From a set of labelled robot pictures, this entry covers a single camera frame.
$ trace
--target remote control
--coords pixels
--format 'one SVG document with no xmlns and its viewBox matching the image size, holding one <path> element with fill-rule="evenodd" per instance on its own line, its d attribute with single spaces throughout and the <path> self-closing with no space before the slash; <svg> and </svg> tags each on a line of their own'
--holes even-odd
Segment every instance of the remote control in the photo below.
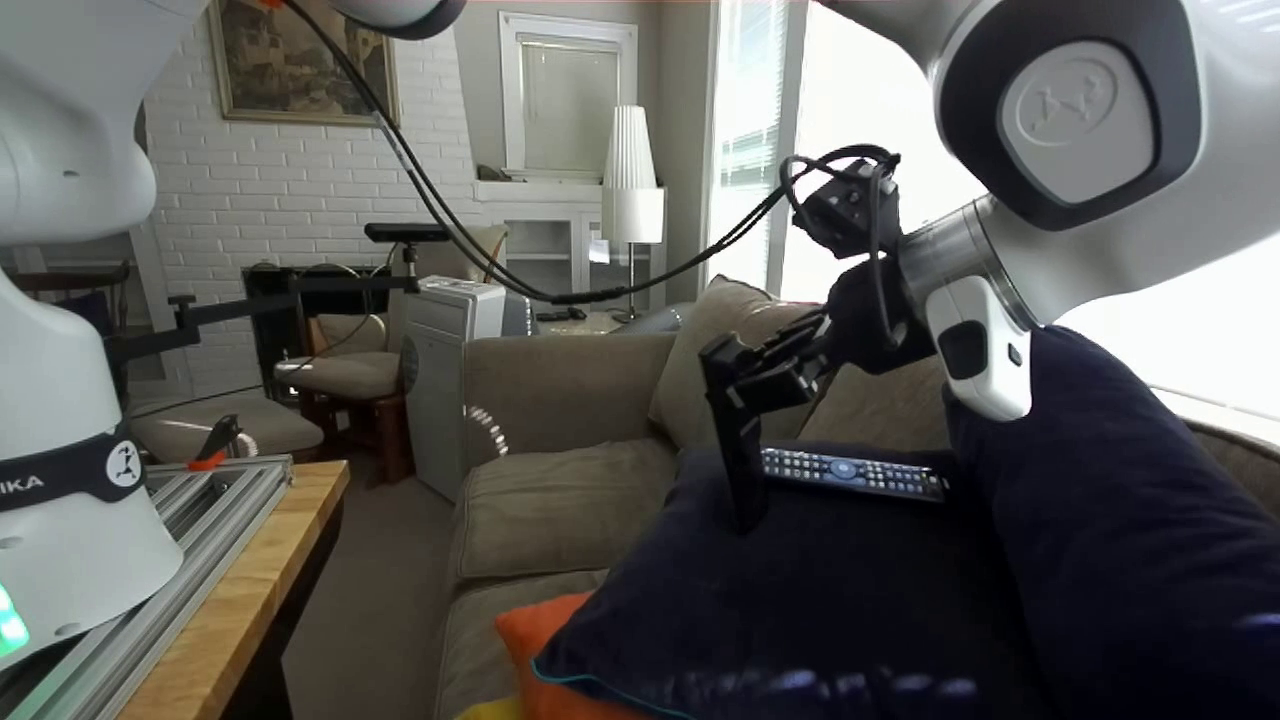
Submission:
<svg viewBox="0 0 1280 720">
<path fill-rule="evenodd" d="M 805 453 L 805 448 L 760 448 L 762 476 L 792 482 L 825 482 L 862 495 L 896 495 L 944 505 L 946 479 L 926 463 L 893 463 L 868 454 Z"/>
</svg>

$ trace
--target dark blue pillow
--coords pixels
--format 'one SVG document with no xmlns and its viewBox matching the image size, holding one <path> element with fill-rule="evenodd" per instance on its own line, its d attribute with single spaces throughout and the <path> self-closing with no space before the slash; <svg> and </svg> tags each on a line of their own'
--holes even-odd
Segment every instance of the dark blue pillow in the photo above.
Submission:
<svg viewBox="0 0 1280 720">
<path fill-rule="evenodd" d="M 973 495 L 771 482 L 739 537 L 716 454 L 682 459 L 660 518 L 535 671 L 646 716 L 1051 716 Z"/>
<path fill-rule="evenodd" d="M 1081 720 L 1277 720 L 1280 527 L 1104 346 L 1033 339 L 1037 409 L 952 402 L 1042 679 Z"/>
</svg>

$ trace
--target beige couch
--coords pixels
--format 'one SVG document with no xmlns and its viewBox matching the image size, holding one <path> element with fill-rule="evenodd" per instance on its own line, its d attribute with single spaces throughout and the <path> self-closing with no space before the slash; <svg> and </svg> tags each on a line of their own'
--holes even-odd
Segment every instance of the beige couch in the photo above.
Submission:
<svg viewBox="0 0 1280 720">
<path fill-rule="evenodd" d="M 695 346 L 721 326 L 769 334 L 795 309 L 711 287 L 675 334 L 481 339 L 463 357 L 468 479 L 455 500 L 434 720 L 513 694 L 493 614 L 596 587 L 660 513 L 675 453 L 711 445 Z M 944 448 L 930 361 L 893 376 L 842 367 L 817 409 L 780 410 L 771 435 Z M 1280 513 L 1280 463 L 1203 435 Z"/>
</svg>

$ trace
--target wooden table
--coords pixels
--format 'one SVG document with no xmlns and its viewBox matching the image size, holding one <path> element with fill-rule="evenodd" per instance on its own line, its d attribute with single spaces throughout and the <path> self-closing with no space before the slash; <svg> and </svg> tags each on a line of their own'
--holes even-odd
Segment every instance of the wooden table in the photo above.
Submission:
<svg viewBox="0 0 1280 720">
<path fill-rule="evenodd" d="M 291 469 L 279 505 L 167 645 L 123 716 L 286 716 L 279 651 L 334 545 L 347 479 L 344 459 Z"/>
</svg>

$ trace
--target white lamp shade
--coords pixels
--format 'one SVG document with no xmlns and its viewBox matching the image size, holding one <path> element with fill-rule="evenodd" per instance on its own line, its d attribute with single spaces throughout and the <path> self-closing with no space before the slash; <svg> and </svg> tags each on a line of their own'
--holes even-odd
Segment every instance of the white lamp shade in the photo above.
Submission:
<svg viewBox="0 0 1280 720">
<path fill-rule="evenodd" d="M 604 240 L 660 245 L 665 240 L 665 186 L 604 186 Z"/>
<path fill-rule="evenodd" d="M 646 119 L 641 104 L 611 109 L 604 186 L 656 186 Z"/>
</svg>

